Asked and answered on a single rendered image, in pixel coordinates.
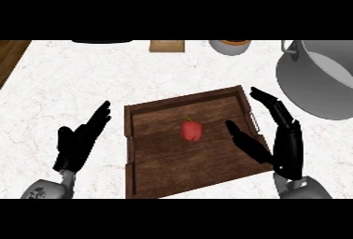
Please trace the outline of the tan wooden block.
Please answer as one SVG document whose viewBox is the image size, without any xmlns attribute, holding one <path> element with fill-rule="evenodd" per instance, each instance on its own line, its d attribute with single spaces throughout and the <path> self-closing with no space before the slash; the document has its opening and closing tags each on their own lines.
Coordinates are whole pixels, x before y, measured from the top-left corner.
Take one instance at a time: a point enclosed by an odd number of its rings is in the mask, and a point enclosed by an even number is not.
<svg viewBox="0 0 353 239">
<path fill-rule="evenodd" d="M 183 52 L 185 41 L 183 40 L 152 40 L 149 51 L 151 52 Z"/>
</svg>

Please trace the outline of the brown wooden tray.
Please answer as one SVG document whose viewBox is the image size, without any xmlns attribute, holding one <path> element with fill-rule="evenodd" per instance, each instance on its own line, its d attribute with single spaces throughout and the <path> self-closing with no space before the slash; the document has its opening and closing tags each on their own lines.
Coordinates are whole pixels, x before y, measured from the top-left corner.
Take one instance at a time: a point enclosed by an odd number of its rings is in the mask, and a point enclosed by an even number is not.
<svg viewBox="0 0 353 239">
<path fill-rule="evenodd" d="M 185 117 L 202 126 L 196 142 L 180 136 Z M 124 107 L 128 199 L 161 198 L 272 170 L 233 145 L 226 120 L 264 141 L 239 86 Z"/>
</svg>

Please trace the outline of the red bell pepper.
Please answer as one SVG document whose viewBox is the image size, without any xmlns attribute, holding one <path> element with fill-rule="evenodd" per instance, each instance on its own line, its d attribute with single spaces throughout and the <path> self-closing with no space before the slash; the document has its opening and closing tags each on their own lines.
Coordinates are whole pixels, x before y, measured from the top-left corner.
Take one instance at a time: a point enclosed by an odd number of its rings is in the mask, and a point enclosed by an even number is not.
<svg viewBox="0 0 353 239">
<path fill-rule="evenodd" d="M 196 142 L 201 138 L 202 126 L 189 117 L 185 117 L 185 121 L 180 126 L 180 136 L 185 140 Z"/>
</svg>

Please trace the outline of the brown wooden cabinet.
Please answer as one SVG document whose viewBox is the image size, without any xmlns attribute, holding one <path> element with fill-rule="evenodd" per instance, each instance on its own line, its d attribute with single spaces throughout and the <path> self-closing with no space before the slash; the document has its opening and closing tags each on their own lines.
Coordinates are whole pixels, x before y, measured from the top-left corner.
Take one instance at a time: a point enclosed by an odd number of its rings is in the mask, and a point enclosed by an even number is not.
<svg viewBox="0 0 353 239">
<path fill-rule="evenodd" d="M 0 89 L 29 46 L 29 40 L 0 40 Z"/>
</svg>

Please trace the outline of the grey cup with orange contents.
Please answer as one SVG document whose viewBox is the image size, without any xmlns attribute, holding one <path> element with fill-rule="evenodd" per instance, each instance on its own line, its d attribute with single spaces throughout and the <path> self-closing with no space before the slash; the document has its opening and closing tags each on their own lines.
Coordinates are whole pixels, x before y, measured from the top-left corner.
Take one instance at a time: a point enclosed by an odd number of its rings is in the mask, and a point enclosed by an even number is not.
<svg viewBox="0 0 353 239">
<path fill-rule="evenodd" d="M 241 55 L 250 47 L 251 41 L 229 41 L 229 40 L 211 40 L 210 45 L 213 49 L 223 55 L 236 56 Z"/>
</svg>

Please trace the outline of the black round object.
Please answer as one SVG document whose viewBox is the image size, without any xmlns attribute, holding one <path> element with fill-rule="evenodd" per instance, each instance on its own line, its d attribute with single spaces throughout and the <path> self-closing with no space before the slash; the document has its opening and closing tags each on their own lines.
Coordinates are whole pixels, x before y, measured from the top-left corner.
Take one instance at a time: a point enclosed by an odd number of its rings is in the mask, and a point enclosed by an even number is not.
<svg viewBox="0 0 353 239">
<path fill-rule="evenodd" d="M 96 45 L 102 45 L 102 44 L 123 44 L 123 43 L 130 43 L 133 42 L 133 40 L 72 40 L 74 43 L 78 44 L 96 44 Z"/>
</svg>

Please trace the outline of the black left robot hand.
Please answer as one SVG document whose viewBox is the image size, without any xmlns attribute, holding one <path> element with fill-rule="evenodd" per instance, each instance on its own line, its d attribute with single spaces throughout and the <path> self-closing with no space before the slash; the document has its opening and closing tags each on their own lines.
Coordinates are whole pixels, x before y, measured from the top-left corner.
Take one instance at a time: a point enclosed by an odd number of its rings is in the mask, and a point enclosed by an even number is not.
<svg viewBox="0 0 353 239">
<path fill-rule="evenodd" d="M 62 126 L 58 130 L 58 157 L 52 169 L 56 172 L 69 170 L 77 173 L 89 159 L 93 144 L 106 123 L 111 120 L 111 102 L 106 101 L 94 111 L 89 122 L 81 124 L 75 130 Z"/>
</svg>

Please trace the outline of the large grey metal pot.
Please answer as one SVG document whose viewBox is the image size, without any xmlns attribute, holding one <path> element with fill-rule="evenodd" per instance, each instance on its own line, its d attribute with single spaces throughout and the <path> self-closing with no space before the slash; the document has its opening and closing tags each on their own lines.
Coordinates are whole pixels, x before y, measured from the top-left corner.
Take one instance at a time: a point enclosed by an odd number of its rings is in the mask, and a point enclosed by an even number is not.
<svg viewBox="0 0 353 239">
<path fill-rule="evenodd" d="M 281 50 L 276 77 L 288 99 L 322 119 L 351 119 L 353 40 L 294 40 Z"/>
</svg>

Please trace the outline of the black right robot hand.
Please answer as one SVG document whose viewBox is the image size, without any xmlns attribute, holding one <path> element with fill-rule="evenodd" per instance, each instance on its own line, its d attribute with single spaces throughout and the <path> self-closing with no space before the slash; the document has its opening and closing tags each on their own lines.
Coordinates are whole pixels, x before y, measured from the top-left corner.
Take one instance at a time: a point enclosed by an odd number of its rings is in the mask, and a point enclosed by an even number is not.
<svg viewBox="0 0 353 239">
<path fill-rule="evenodd" d="M 226 120 L 224 124 L 233 144 L 258 163 L 270 163 L 275 172 L 284 178 L 300 180 L 303 168 L 301 124 L 292 118 L 282 101 L 272 94 L 253 87 L 250 95 L 269 109 L 278 124 L 273 152 L 269 152 L 264 145 L 239 129 L 238 125 Z"/>
</svg>

